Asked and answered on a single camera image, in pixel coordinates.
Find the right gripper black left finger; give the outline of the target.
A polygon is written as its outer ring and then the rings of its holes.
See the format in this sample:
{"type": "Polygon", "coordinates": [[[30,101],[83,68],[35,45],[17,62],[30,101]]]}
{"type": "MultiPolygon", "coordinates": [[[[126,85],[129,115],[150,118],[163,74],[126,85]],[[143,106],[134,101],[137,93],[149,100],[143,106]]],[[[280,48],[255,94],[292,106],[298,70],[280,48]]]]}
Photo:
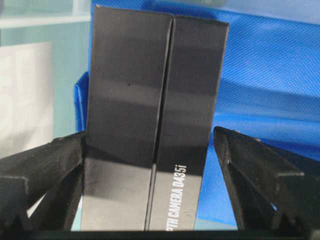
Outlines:
{"type": "Polygon", "coordinates": [[[0,160],[0,238],[70,231],[83,190],[86,132],[0,160]]]}

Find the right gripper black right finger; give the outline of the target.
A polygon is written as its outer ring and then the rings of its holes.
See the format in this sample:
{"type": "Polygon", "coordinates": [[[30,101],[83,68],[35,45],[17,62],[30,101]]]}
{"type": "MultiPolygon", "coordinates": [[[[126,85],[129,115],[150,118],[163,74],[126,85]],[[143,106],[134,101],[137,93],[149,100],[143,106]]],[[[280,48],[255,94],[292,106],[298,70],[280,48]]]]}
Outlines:
{"type": "Polygon", "coordinates": [[[213,143],[239,230],[320,237],[320,163],[216,126],[213,143]]]}

